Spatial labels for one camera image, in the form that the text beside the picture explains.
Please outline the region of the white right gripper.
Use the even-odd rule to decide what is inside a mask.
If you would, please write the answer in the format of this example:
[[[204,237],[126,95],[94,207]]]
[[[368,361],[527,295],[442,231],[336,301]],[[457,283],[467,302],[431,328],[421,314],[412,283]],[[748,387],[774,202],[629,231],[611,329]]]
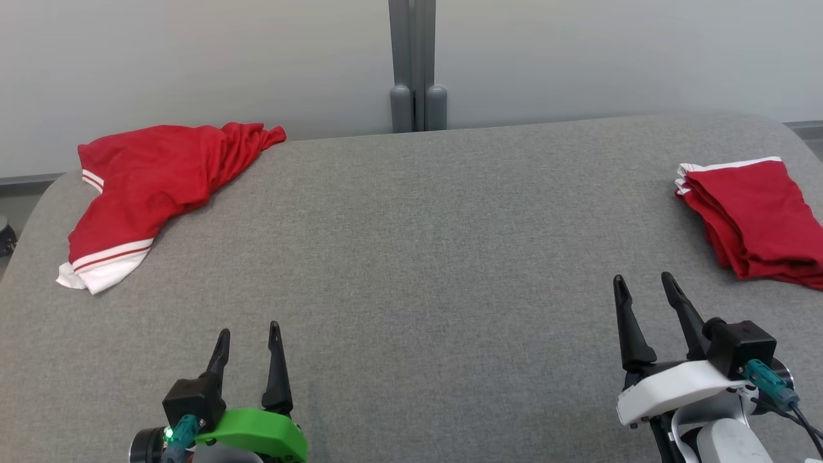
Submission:
[[[661,283],[668,304],[675,311],[687,342],[687,359],[705,359],[710,342],[702,333],[703,318],[667,271]],[[615,317],[619,334],[621,366],[627,372],[617,399],[617,415],[624,427],[640,424],[677,408],[710,399],[720,393],[737,393],[743,380],[729,380],[708,361],[685,361],[641,378],[642,368],[653,365],[656,352],[646,342],[632,305],[633,299],[622,275],[613,278]]]

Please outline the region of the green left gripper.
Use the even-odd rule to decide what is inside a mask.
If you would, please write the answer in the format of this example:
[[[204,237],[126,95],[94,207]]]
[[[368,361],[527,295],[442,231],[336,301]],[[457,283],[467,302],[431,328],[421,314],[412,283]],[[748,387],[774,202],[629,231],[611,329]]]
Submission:
[[[273,320],[269,326],[267,346],[270,351],[267,386],[262,407],[230,408],[214,431],[195,437],[197,450],[223,444],[229,448],[271,457],[277,463],[306,463],[308,444],[305,434],[292,421],[293,399],[286,366],[282,331]],[[204,375],[223,380],[230,355],[230,330],[221,329]]]

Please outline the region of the red shorts with white trim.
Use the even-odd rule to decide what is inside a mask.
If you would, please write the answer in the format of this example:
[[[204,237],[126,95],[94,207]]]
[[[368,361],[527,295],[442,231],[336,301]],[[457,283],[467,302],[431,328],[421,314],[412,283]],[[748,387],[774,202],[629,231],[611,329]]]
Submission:
[[[823,292],[823,224],[778,156],[711,166],[682,163],[676,197],[703,221],[718,264],[741,280]]]

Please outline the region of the red jersey with number 23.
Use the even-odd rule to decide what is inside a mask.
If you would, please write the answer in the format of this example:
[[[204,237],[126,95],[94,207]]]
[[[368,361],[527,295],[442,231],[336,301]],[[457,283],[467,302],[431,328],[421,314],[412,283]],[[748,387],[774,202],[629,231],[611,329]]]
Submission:
[[[62,287],[103,293],[141,266],[167,222],[206,205],[267,149],[280,127],[162,124],[77,147],[82,181],[98,195],[68,235]]]

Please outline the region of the black caster foot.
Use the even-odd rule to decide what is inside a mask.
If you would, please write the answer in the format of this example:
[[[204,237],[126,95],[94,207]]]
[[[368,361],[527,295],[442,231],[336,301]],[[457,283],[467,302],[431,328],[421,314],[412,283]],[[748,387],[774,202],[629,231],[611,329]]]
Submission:
[[[10,256],[17,248],[17,232],[6,216],[0,214],[0,258]]]

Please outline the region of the grey metal partition post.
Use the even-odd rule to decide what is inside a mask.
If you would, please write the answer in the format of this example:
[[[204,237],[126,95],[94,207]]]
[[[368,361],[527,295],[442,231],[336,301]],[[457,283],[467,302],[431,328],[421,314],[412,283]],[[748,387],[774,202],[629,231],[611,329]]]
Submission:
[[[436,0],[411,0],[415,130],[447,128],[448,92],[435,79]]]
[[[394,134],[415,128],[410,0],[388,0],[394,85],[389,91]]]

